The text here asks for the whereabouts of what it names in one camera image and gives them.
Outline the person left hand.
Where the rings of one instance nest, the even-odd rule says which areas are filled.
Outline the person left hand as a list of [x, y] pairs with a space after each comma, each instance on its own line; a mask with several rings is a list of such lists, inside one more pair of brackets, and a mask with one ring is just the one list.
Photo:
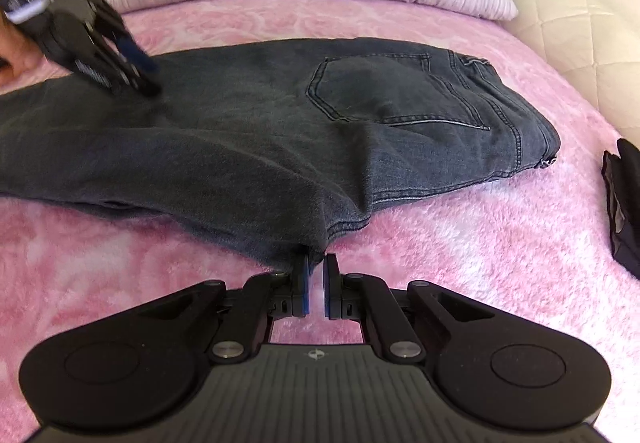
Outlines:
[[31, 39], [4, 16], [1, 17], [0, 33], [0, 56], [6, 61], [6, 65], [0, 70], [0, 81], [5, 86], [37, 68], [42, 62], [43, 54]]

